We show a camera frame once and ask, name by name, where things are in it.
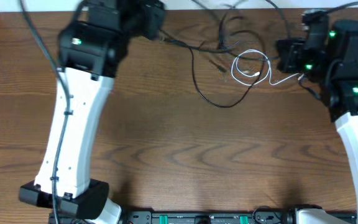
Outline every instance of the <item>coiled white cable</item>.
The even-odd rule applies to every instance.
[[[254,50],[254,49],[250,49],[250,50],[246,50],[245,52],[239,54],[234,60],[233,60],[233,64],[231,66],[231,76],[239,83],[243,84],[243,85],[246,85],[246,86],[251,86],[252,84],[248,84],[248,83],[244,83],[242,81],[240,81],[238,78],[236,78],[236,76],[234,76],[234,66],[236,66],[236,69],[237,71],[241,74],[241,75],[244,75],[246,77],[249,77],[249,78],[252,78],[252,77],[257,77],[258,75],[261,75],[260,72],[257,72],[253,75],[247,75],[245,74],[244,72],[242,72],[239,68],[239,59],[242,55],[244,54],[249,54],[249,53],[257,53],[257,54],[261,54],[267,61],[267,65],[268,65],[268,70],[266,72],[266,75],[261,79],[259,80],[257,83],[255,83],[254,85],[258,85],[259,83],[261,83],[262,81],[264,81],[267,77],[269,77],[269,80],[268,82],[274,86],[274,85],[278,85],[282,82],[285,82],[287,81],[288,79],[292,78],[292,77],[295,77],[297,75],[299,75],[299,73],[296,73],[296,74],[293,74],[293,75],[290,75],[289,77],[286,77],[284,78],[283,80],[280,80],[279,82],[276,82],[276,83],[272,83],[272,64],[270,63],[270,60],[269,58],[262,52],[258,51],[258,50]]]

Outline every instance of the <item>brown wooden surface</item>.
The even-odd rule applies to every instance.
[[[285,10],[295,35],[303,34],[301,12]],[[275,11],[241,13],[247,20],[228,26],[259,32],[274,57],[275,40],[285,37]],[[57,34],[70,13],[33,16],[56,52]],[[338,17],[358,19],[358,9],[333,19]],[[189,44],[216,36],[216,26],[201,11],[169,12],[165,30]],[[245,42],[241,50],[260,49],[250,36],[236,38]],[[222,81],[214,67],[195,55],[200,88],[210,98],[231,103],[241,96],[243,86]],[[273,75],[274,81],[285,77]],[[55,85],[21,15],[0,14],[0,223],[46,222],[49,210],[20,203],[17,196],[40,168]],[[91,176],[110,183],[115,202],[154,210],[253,210],[295,203],[356,209],[346,153],[335,127],[326,108],[296,80],[275,87],[264,83],[239,106],[215,108],[195,92],[187,49],[143,38],[132,41],[119,67],[101,116]]]

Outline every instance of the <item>wooden tabletop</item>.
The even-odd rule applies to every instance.
[[[274,10],[244,10],[244,21],[227,29],[252,29],[277,55],[285,38]],[[303,36],[302,10],[285,10],[293,36]],[[70,12],[32,14],[52,52]],[[358,9],[332,16],[358,19]],[[170,11],[164,29],[198,45],[216,40],[217,27],[203,11]],[[261,49],[250,35],[237,35],[238,52]],[[195,52],[200,88],[221,103],[246,90],[220,75]],[[222,55],[222,64],[232,58]],[[241,62],[244,69],[259,69]],[[286,75],[273,71],[273,82]],[[45,223],[50,210],[18,200],[19,187],[40,168],[55,104],[56,82],[48,61],[18,13],[0,13],[0,223]],[[136,38],[120,64],[95,139],[91,177],[109,182],[110,197],[124,207],[158,210],[253,210],[313,203],[326,210],[355,210],[347,156],[327,109],[297,85],[268,82],[235,108],[219,109],[195,91],[191,57],[159,41]]]

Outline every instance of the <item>white backdrop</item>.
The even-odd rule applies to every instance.
[[[25,0],[29,11],[72,11],[80,0]],[[191,0],[162,0],[167,9],[199,9]],[[237,0],[200,0],[209,8],[224,9],[220,4],[233,4]],[[316,8],[316,7],[335,7],[341,4],[356,0],[273,0],[282,8]],[[259,9],[270,8],[271,5],[264,0],[248,0],[243,2],[238,8]],[[17,0],[0,0],[0,12],[19,11]]]

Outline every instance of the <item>robotic arm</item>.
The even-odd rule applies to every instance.
[[[88,21],[80,22],[85,6],[89,8]],[[58,162],[59,214],[91,223],[119,222],[122,211],[108,199],[109,185],[90,179],[91,150],[99,116],[113,88],[119,62],[127,55],[130,38],[142,35],[154,39],[164,17],[163,4],[158,0],[87,0],[78,6],[72,21],[60,33],[60,75],[70,89],[72,113]],[[277,42],[281,59],[278,69],[304,73],[320,84],[321,101],[329,108],[349,157],[358,206],[358,21],[337,21],[329,31],[325,11],[313,10],[305,12],[303,22],[308,28],[307,38]],[[35,180],[21,187],[22,202],[52,208],[51,173],[65,100],[58,82],[47,152]],[[167,220],[166,215],[160,216],[160,224],[167,224]],[[248,219],[239,220],[248,224]],[[314,206],[290,210],[283,214],[281,222],[346,223]]]

